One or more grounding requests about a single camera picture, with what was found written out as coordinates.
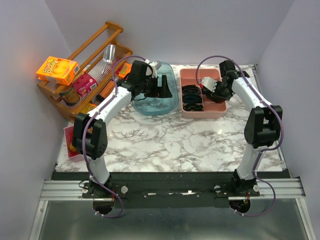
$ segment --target cardboard box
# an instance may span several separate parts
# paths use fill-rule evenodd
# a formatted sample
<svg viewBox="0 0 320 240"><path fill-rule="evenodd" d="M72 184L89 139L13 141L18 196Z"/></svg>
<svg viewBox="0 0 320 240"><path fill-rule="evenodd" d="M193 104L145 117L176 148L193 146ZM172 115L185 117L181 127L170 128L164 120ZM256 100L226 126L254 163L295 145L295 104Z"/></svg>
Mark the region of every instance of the cardboard box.
<svg viewBox="0 0 320 240"><path fill-rule="evenodd" d="M95 89L98 86L98 83L88 73L84 73L78 77L78 79L72 84L72 86L78 92L80 97L83 97L84 95Z"/></svg>
<svg viewBox="0 0 320 240"><path fill-rule="evenodd" d="M79 69L76 61L49 56L36 74L40 80L69 85Z"/></svg>

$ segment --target wooden spice rack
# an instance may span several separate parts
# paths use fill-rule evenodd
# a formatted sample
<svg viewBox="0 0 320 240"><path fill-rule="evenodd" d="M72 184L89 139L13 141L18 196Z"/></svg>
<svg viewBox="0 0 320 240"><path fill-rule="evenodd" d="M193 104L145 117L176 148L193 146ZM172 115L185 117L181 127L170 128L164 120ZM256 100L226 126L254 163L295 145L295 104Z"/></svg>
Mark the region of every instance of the wooden spice rack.
<svg viewBox="0 0 320 240"><path fill-rule="evenodd" d="M120 25L107 21L95 34L93 34L84 44L82 44L67 58L69 60L78 62L80 66L79 72L85 69L85 72L90 74L98 83L98 86L89 94L82 97L79 103L77 103L75 106L67 106L62 97L59 95L59 93L63 93L68 86L48 81L41 81L37 84L50 102L52 102L57 110L70 122L74 122L76 115L86 106L86 104L93 100L109 82L112 76L111 68L114 66L114 64L116 64L116 62L118 62L120 59L132 55L133 51L130 48L125 47L116 41L117 35L122 33L122 31L123 28ZM98 49L95 47L97 43L102 43ZM109 44L116 45L115 60L113 61L111 67L109 67L102 75L101 72L105 65L102 62L104 49ZM116 69L118 69L124 62L125 60L120 62L116 66Z"/></svg>

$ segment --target black cable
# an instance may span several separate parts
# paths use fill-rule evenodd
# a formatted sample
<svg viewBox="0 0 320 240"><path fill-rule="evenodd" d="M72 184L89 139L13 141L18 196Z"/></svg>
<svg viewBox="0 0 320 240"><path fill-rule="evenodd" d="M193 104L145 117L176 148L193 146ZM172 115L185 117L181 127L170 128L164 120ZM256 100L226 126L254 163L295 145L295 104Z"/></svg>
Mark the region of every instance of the black cable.
<svg viewBox="0 0 320 240"><path fill-rule="evenodd" d="M79 184L78 184L79 188L89 190L89 188L88 188L87 186L85 186L85 185L80 186L80 184L82 184L84 181L89 181L89 179L87 178L87 179L84 179L84 180L82 180L81 182L79 182Z"/></svg>
<svg viewBox="0 0 320 240"><path fill-rule="evenodd" d="M145 100L147 97L145 96L144 98L141 98L141 99L138 99L138 100L135 100L135 99L133 99L133 101L136 101L136 102L138 102L138 101L142 101L142 100Z"/></svg>
<svg viewBox="0 0 320 240"><path fill-rule="evenodd" d="M200 104L187 104L183 106L183 110L186 112L203 112L204 106Z"/></svg>
<svg viewBox="0 0 320 240"><path fill-rule="evenodd" d="M182 97L184 104L202 104L202 98L198 94L186 94Z"/></svg>
<svg viewBox="0 0 320 240"><path fill-rule="evenodd" d="M183 94L200 94L200 90L196 85L185 85L182 87Z"/></svg>

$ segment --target white marble countertop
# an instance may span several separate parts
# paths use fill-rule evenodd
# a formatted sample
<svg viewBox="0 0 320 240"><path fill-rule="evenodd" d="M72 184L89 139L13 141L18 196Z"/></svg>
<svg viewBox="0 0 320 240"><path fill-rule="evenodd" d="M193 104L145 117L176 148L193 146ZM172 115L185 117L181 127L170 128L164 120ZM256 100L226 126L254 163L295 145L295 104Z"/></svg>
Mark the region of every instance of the white marble countertop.
<svg viewBox="0 0 320 240"><path fill-rule="evenodd" d="M180 81L180 69L195 67L172 65L177 84ZM252 68L242 66L242 69L256 84ZM108 146L104 159L110 172L234 171L245 151L244 128L248 116L237 95L227 103L227 112L219 119L182 118L181 104L166 115L144 116L130 104L107 126ZM280 159L277 150L268 152L258 170L281 171ZM68 159L65 140L61 145L56 170L87 172L84 161L72 162Z"/></svg>

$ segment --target white wall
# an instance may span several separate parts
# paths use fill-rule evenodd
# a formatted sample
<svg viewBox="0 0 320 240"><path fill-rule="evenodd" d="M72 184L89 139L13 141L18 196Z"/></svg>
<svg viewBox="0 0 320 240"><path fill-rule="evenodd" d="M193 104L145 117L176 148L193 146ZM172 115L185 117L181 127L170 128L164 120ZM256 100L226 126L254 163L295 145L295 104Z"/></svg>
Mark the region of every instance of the white wall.
<svg viewBox="0 0 320 240"><path fill-rule="evenodd" d="M320 239L320 1L295 0L259 62L265 96L283 107L283 154L300 176Z"/></svg>
<svg viewBox="0 0 320 240"><path fill-rule="evenodd" d="M43 0L1 1L0 22L0 239L25 240L67 124L35 72L70 49Z"/></svg>
<svg viewBox="0 0 320 240"><path fill-rule="evenodd" d="M71 50L105 21L123 26L134 54L197 64L223 54L256 64L293 0L45 0Z"/></svg>

